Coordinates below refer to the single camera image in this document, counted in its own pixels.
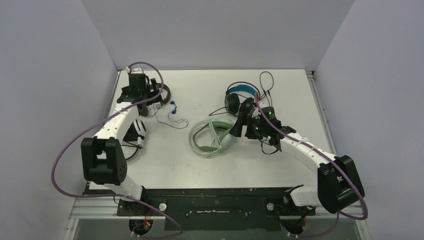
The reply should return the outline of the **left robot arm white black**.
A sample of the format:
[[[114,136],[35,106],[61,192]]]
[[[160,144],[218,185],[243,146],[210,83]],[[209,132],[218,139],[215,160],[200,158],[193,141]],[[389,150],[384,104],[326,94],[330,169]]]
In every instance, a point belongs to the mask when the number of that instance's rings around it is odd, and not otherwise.
[[[143,187],[128,176],[127,160],[121,143],[127,132],[136,135],[137,149],[142,148],[146,129],[140,118],[143,108],[160,95],[157,81],[141,72],[128,75],[128,85],[121,89],[111,119],[91,138],[81,141],[83,175],[87,181],[103,185],[130,201],[130,209],[145,214],[150,202],[143,197]]]

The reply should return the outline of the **white black headphones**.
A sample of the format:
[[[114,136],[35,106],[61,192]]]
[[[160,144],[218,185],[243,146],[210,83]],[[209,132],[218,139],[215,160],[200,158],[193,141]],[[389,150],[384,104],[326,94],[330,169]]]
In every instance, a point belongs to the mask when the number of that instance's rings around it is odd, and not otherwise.
[[[137,118],[130,125],[122,141],[122,147],[134,148],[134,152],[130,156],[125,157],[126,162],[134,160],[142,152],[146,135],[147,131],[143,121]]]

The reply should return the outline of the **brown headphones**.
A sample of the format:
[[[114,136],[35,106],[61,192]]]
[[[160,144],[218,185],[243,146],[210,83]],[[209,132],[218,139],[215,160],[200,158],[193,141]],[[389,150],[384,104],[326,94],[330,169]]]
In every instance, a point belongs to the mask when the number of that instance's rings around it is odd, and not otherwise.
[[[142,117],[148,116],[150,106],[158,109],[170,102],[172,97],[170,88],[166,84],[163,84],[163,87],[161,86],[161,83],[151,84],[149,86],[147,98],[154,97],[158,93],[160,93],[160,96],[138,106],[139,113]]]

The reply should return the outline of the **black blue headphones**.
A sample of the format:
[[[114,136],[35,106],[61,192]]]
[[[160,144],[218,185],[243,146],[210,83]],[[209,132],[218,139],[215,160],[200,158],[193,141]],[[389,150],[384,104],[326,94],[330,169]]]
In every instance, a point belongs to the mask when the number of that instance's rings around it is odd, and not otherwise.
[[[228,113],[233,115],[239,111],[241,104],[238,92],[244,92],[254,97],[260,91],[255,85],[249,82],[236,81],[231,83],[225,92],[224,107]]]

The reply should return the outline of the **mint green headphones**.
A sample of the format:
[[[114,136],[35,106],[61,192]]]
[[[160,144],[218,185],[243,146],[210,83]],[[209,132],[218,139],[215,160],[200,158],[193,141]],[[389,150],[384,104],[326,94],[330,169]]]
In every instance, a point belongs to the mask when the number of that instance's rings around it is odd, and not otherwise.
[[[228,117],[212,117],[196,123],[189,131],[188,144],[199,157],[211,158],[230,149],[236,137],[229,134],[235,121]]]

